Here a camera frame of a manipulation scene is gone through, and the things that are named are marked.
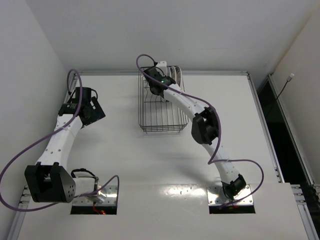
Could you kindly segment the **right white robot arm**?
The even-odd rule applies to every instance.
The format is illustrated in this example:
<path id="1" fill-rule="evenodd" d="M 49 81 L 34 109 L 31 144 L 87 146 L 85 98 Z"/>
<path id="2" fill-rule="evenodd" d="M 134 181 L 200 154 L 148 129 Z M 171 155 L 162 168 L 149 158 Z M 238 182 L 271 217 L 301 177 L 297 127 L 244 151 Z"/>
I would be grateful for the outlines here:
<path id="1" fill-rule="evenodd" d="M 190 119 L 193 139 L 210 155 L 208 164 L 215 164 L 225 196 L 234 200 L 246 182 L 221 146 L 221 121 L 215 108 L 207 101 L 185 93 L 174 79 L 161 75 L 155 66 L 139 70 L 154 95 L 171 102 Z"/>

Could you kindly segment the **clear glass patterned plate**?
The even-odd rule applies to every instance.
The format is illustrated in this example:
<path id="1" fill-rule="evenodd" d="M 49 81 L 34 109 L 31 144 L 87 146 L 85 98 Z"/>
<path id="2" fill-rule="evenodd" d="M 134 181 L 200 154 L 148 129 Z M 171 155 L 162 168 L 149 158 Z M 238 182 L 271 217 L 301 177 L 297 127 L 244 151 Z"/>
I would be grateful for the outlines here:
<path id="1" fill-rule="evenodd" d="M 175 82 L 175 80 L 174 80 L 173 77 L 172 77 L 172 69 L 171 69 L 171 67 L 172 67 L 172 66 L 167 66 L 167 75 L 168 75 L 168 77 L 170 78 L 170 81 L 171 81 L 173 84 L 175 84 L 176 82 Z"/>

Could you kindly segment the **metal wire dish rack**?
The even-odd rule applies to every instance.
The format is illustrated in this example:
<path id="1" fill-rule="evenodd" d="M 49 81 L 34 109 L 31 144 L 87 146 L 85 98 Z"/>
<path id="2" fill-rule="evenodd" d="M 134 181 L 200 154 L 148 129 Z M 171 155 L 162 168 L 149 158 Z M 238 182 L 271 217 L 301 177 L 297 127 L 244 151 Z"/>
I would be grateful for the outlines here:
<path id="1" fill-rule="evenodd" d="M 177 106 L 151 93 L 148 82 L 138 75 L 138 125 L 145 133 L 181 132 L 189 118 Z"/>

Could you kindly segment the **white plate green rim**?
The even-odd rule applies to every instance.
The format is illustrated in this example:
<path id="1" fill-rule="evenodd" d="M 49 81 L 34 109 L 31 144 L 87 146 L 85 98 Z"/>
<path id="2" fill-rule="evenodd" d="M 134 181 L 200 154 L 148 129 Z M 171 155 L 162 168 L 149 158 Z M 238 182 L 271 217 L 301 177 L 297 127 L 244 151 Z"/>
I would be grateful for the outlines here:
<path id="1" fill-rule="evenodd" d="M 177 65 L 175 67 L 175 71 L 176 71 L 176 83 L 179 85 L 179 87 L 181 87 L 183 82 L 182 69 L 180 66 Z"/>
<path id="2" fill-rule="evenodd" d="M 174 79 L 175 83 L 178 84 L 179 81 L 178 81 L 178 78 L 177 78 L 177 69 L 176 69 L 176 66 L 172 66 L 172 67 L 171 67 L 171 76 L 172 76 L 172 78 Z"/>

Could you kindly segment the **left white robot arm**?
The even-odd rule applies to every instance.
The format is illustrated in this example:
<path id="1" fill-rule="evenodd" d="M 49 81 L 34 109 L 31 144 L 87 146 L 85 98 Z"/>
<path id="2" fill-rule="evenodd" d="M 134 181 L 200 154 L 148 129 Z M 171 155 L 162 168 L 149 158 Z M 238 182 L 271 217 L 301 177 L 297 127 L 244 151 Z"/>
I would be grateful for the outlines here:
<path id="1" fill-rule="evenodd" d="M 98 177 L 75 176 L 67 172 L 67 163 L 79 131 L 106 115 L 98 96 L 90 87 L 76 87 L 74 94 L 58 112 L 55 134 L 34 165 L 24 171 L 31 197 L 36 203 L 70 203 L 75 197 L 94 193 Z"/>

